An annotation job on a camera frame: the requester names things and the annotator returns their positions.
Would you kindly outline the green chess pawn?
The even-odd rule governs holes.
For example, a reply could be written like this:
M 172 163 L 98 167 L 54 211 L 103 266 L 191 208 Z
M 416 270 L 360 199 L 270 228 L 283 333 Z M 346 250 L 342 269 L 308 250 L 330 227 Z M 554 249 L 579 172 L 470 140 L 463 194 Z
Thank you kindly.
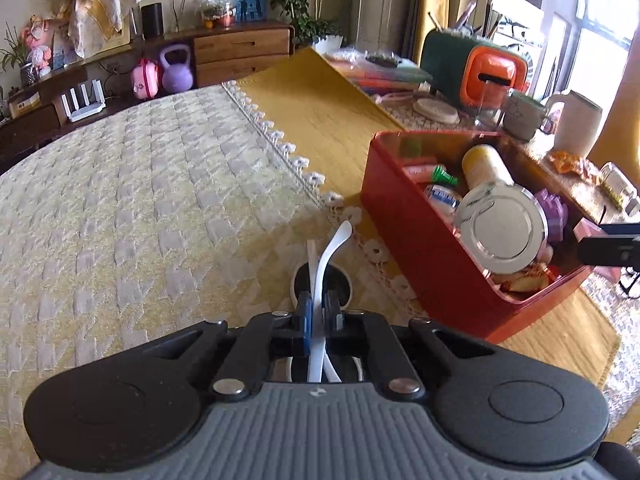
M 444 166 L 436 165 L 432 171 L 432 182 L 439 185 L 448 185 L 455 188 L 459 181 L 452 176 Z

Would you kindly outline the white wifi router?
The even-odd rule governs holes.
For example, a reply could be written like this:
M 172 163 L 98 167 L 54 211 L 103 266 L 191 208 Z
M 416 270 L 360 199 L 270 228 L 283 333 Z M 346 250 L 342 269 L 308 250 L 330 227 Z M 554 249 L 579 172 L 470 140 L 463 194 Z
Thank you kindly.
M 80 122 L 105 110 L 106 102 L 99 79 L 84 81 L 66 90 L 61 96 L 68 122 Z

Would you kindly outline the wooden tv cabinet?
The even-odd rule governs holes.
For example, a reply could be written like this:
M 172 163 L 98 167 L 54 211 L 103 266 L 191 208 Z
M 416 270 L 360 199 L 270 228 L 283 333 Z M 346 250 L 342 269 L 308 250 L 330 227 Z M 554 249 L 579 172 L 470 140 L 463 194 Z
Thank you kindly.
M 55 70 L 17 92 L 1 127 L 1 170 L 73 130 L 150 99 L 260 72 L 293 53 L 294 29 L 249 22 L 134 41 Z

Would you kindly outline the clear drinking glass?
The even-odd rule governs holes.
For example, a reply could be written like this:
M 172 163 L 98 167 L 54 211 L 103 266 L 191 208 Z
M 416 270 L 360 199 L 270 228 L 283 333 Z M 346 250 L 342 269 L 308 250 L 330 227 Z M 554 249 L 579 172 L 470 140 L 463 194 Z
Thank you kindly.
M 475 112 L 474 124 L 483 131 L 496 131 L 502 117 L 503 102 L 510 87 L 502 80 L 485 79 Z

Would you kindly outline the plastic bag with fruit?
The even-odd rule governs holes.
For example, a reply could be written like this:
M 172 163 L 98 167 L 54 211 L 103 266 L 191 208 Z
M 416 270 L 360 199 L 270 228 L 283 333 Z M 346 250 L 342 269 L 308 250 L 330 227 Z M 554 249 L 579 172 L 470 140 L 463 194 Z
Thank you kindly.
M 196 0 L 196 4 L 207 29 L 228 27 L 234 22 L 235 0 Z

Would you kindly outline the pale green mug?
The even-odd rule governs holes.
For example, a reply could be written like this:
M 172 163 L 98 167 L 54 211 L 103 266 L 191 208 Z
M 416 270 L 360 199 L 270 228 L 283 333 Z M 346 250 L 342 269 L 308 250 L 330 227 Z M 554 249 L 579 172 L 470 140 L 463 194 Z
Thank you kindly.
M 537 131 L 551 134 L 554 122 L 548 115 L 548 110 L 526 94 L 511 89 L 503 101 L 502 126 L 510 136 L 528 142 L 533 139 Z

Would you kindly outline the stack of books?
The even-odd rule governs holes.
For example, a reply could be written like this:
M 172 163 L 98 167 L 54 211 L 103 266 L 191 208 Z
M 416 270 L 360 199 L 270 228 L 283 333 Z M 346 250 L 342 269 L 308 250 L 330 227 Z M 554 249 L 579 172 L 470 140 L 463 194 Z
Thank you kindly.
M 337 73 L 370 96 L 416 91 L 428 79 L 419 66 L 396 55 L 375 56 L 355 48 L 343 48 L 323 57 Z

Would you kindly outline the white pitcher jug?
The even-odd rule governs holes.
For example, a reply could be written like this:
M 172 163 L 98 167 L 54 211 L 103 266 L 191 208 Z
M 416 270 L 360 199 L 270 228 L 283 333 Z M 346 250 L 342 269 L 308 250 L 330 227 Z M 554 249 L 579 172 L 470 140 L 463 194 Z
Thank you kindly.
M 556 124 L 553 149 L 587 157 L 598 140 L 602 108 L 574 90 L 555 93 L 546 99 L 549 108 L 559 103 L 563 108 Z

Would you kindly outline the purple blue toy figure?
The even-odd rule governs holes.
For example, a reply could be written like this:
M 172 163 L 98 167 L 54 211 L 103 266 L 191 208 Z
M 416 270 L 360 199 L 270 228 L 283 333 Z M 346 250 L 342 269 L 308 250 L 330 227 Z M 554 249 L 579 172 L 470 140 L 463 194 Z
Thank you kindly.
M 548 242 L 551 244 L 561 243 L 568 220 L 566 203 L 559 195 L 550 193 L 546 188 L 537 192 L 535 198 L 547 219 Z

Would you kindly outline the green potted plant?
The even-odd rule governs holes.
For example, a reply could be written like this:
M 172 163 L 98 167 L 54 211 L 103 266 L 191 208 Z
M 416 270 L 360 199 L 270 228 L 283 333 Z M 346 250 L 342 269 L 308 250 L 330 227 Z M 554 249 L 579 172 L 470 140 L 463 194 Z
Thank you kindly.
M 324 0 L 269 0 L 271 9 L 278 11 L 293 29 L 295 50 L 306 47 L 339 49 L 344 41 L 334 21 L 322 18 Z

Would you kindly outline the black cylinder speaker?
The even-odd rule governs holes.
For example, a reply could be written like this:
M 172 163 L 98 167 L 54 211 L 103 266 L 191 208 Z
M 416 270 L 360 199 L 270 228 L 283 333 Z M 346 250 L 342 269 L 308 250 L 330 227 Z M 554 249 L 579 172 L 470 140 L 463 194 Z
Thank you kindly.
M 140 15 L 142 21 L 142 36 L 145 40 L 163 36 L 164 14 L 163 6 L 160 2 L 142 6 L 140 8 Z

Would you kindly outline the red metal tin box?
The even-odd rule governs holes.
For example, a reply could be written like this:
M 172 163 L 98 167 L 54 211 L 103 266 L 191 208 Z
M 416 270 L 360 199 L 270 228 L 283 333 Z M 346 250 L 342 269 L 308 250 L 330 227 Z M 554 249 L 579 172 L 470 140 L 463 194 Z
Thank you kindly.
M 563 240 L 551 260 L 551 283 L 539 292 L 504 292 L 427 201 L 423 185 L 404 167 L 437 160 L 456 174 L 475 145 L 496 148 L 516 183 L 527 191 L 546 188 L 568 207 Z M 360 200 L 378 234 L 416 293 L 422 309 L 454 330 L 498 344 L 525 330 L 567 299 L 591 274 L 578 258 L 574 227 L 585 211 L 513 140 L 474 131 L 379 132 L 371 140 Z

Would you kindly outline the orange snack wrapper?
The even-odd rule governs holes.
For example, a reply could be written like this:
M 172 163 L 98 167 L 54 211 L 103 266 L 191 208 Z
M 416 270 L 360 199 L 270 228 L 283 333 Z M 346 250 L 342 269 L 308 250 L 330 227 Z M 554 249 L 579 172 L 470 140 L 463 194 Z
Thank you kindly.
M 558 174 L 574 174 L 582 182 L 598 185 L 602 181 L 601 171 L 589 159 L 578 157 L 564 151 L 552 151 L 547 154 L 554 170 Z

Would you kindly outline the blue box on cabinet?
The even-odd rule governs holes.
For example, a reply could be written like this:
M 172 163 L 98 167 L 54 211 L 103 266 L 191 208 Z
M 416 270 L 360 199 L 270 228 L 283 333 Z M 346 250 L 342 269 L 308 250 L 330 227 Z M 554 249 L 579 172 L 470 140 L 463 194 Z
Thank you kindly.
M 238 23 L 265 21 L 268 16 L 267 0 L 233 0 L 234 18 Z

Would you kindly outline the pink toy suitcase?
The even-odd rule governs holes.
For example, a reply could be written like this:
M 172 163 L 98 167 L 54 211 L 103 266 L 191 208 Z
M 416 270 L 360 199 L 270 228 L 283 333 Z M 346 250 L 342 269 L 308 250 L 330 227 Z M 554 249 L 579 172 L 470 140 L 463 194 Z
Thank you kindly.
M 154 61 L 142 58 L 132 70 L 132 92 L 138 100 L 148 100 L 156 97 L 160 90 L 160 71 Z

